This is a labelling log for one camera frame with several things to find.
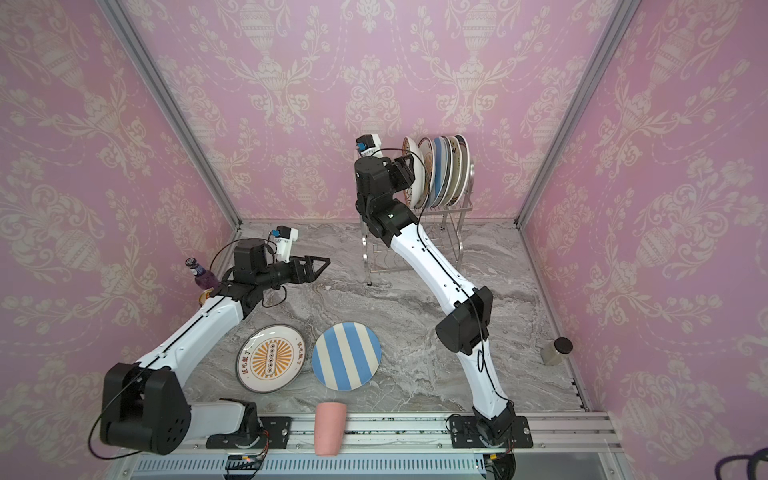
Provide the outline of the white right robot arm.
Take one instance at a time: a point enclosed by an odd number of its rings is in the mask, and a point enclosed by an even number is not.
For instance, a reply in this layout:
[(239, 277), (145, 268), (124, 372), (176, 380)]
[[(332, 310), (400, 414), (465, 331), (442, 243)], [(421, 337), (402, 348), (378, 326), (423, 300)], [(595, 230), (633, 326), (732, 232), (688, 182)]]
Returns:
[(462, 365), (480, 436), (492, 446), (510, 443), (517, 415), (491, 358), (493, 294), (462, 276), (428, 237), (417, 215), (395, 198), (415, 180), (411, 159), (357, 159), (356, 210), (369, 233), (411, 266), (443, 310), (445, 317), (435, 326), (435, 332)]

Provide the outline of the cream floral painted plate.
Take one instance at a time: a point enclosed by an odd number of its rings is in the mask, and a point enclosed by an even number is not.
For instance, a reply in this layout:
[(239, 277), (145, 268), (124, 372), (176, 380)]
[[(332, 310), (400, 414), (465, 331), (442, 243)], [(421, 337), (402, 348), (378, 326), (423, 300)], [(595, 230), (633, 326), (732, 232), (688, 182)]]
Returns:
[(454, 158), (458, 160), (458, 169), (456, 176), (457, 183), (452, 197), (451, 205), (456, 205), (463, 196), (466, 182), (468, 180), (467, 175), (469, 159), (468, 149), (464, 137), (461, 135), (455, 135), (454, 139), (456, 140), (457, 146), (457, 152), (454, 155)]

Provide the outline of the green red rimmed white plate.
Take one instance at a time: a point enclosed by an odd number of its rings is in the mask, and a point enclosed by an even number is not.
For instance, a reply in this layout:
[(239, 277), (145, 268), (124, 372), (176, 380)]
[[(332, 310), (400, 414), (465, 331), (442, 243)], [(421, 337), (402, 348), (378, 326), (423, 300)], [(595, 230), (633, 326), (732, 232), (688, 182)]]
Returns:
[(463, 198), (466, 196), (467, 187), (469, 184), (470, 179), (470, 163), (471, 163), (471, 155), (469, 152), (469, 147), (466, 139), (462, 135), (456, 136), (460, 151), (462, 154), (462, 185), (459, 195), (459, 201), (462, 201)]

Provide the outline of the black white flower pattern plate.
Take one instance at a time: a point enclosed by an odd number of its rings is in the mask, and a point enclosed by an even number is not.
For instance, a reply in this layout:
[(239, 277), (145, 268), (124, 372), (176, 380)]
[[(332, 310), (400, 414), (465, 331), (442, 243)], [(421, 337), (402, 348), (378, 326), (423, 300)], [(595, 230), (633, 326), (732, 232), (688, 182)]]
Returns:
[(406, 136), (402, 141), (402, 148), (406, 154), (411, 155), (413, 158), (412, 168), (414, 172), (414, 181), (409, 187), (406, 198), (409, 206), (413, 210), (416, 210), (421, 207), (425, 198), (426, 166), (423, 154), (413, 138)]

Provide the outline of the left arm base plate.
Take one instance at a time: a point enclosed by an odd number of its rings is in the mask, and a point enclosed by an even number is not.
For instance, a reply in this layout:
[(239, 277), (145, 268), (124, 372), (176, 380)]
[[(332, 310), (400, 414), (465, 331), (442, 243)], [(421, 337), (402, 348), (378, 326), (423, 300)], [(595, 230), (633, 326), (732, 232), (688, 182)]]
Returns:
[(285, 449), (290, 438), (292, 418), (289, 416), (252, 417), (244, 419), (229, 434), (216, 434), (206, 440), (207, 449)]

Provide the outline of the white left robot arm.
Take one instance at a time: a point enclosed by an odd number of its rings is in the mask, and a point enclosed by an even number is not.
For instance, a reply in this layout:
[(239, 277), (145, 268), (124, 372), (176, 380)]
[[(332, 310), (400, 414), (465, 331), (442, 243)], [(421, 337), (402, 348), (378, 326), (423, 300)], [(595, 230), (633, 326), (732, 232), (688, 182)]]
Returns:
[(189, 403), (183, 391), (197, 365), (263, 300), (268, 290), (316, 281), (327, 257), (269, 255), (264, 239), (247, 239), (233, 265), (200, 309), (168, 339), (134, 363), (105, 375), (102, 407), (88, 435), (126, 455), (168, 455), (186, 441), (213, 447), (264, 447), (267, 431), (253, 402)]

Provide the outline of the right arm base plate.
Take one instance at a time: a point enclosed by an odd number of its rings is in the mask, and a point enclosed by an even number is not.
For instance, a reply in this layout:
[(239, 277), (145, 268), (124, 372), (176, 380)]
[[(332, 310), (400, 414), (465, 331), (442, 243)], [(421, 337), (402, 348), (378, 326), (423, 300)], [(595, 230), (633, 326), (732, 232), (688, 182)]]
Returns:
[(534, 446), (528, 420), (523, 416), (514, 417), (500, 434), (480, 426), (474, 415), (451, 414), (445, 420), (445, 427), (454, 449), (530, 449)]

